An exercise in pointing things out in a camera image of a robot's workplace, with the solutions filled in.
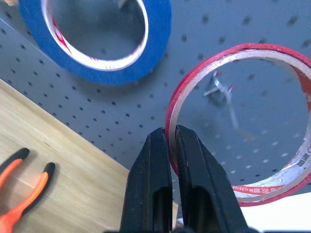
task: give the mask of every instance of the pegboard hole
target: pegboard hole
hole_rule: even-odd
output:
[[[202,16],[202,23],[203,23],[203,24],[207,24],[207,23],[208,23],[208,19],[209,19],[209,18],[208,18],[208,15],[203,15],[203,16]]]
[[[218,44],[222,45],[224,42],[225,42],[225,37],[224,36],[219,37]]]
[[[263,91],[261,92],[261,96],[265,97],[265,96],[267,96],[267,95],[268,95],[268,91],[267,91],[267,90],[263,90]]]
[[[306,48],[306,47],[308,47],[310,44],[311,44],[311,40],[310,40],[310,39],[305,40],[305,41],[302,43],[302,47],[303,47],[303,48]]]
[[[106,50],[105,50],[104,48],[102,48],[102,49],[101,49],[101,53],[102,53],[103,55],[106,55]]]
[[[297,22],[298,20],[298,17],[297,16],[293,16],[291,17],[288,22],[287,22],[287,26],[293,26],[295,25],[295,23]]]
[[[251,16],[246,16],[244,19],[243,19],[243,22],[242,24],[243,25],[248,25],[251,21],[252,17]]]
[[[9,19],[12,19],[12,16],[10,13],[8,13],[7,11],[5,12],[5,15],[9,18]]]
[[[203,54],[199,53],[199,55],[198,55],[198,60],[200,60],[200,61],[203,60]]]
[[[265,44],[265,43],[267,43],[267,39],[262,38],[262,39],[259,40],[259,43],[260,44]]]
[[[168,52],[164,53],[164,58],[166,58],[166,59],[169,58],[169,53]]]
[[[253,80],[255,78],[255,74],[248,75],[248,80]]]
[[[182,34],[181,41],[186,42],[187,41],[187,34]]]

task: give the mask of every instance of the white surface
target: white surface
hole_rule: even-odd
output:
[[[258,231],[311,231],[311,193],[241,209],[248,226]]]

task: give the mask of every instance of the red tape roll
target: red tape roll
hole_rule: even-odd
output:
[[[292,160],[273,176],[248,185],[232,186],[240,206],[255,206],[286,197],[311,179],[311,60],[304,55],[277,45],[241,44],[214,55],[191,70],[179,83],[171,98],[165,120],[165,134],[170,145],[171,165],[178,175],[173,159],[175,128],[181,106],[191,90],[209,73],[235,60],[257,58],[274,62],[289,70],[301,83],[308,105],[309,120],[304,142]]]

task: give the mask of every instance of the pliers grip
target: pliers grip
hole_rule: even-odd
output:
[[[9,174],[19,164],[21,164],[25,158],[27,158],[29,152],[29,149],[22,148],[11,155],[0,166],[0,189],[5,180],[8,178]],[[44,168],[38,184],[29,194],[29,196],[11,211],[0,216],[0,233],[11,233],[15,223],[40,201],[51,182],[54,171],[55,164],[48,163]]]

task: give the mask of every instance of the tape core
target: tape core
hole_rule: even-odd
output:
[[[149,22],[147,11],[142,0],[136,0],[144,18],[145,33],[142,41],[137,48],[129,55],[117,60],[101,60],[94,57],[85,55],[72,46],[59,31],[51,9],[51,1],[41,0],[42,14],[47,25],[47,28],[52,35],[58,46],[73,60],[80,64],[99,71],[116,71],[121,70],[132,65],[142,55],[145,50],[148,35],[149,35]]]

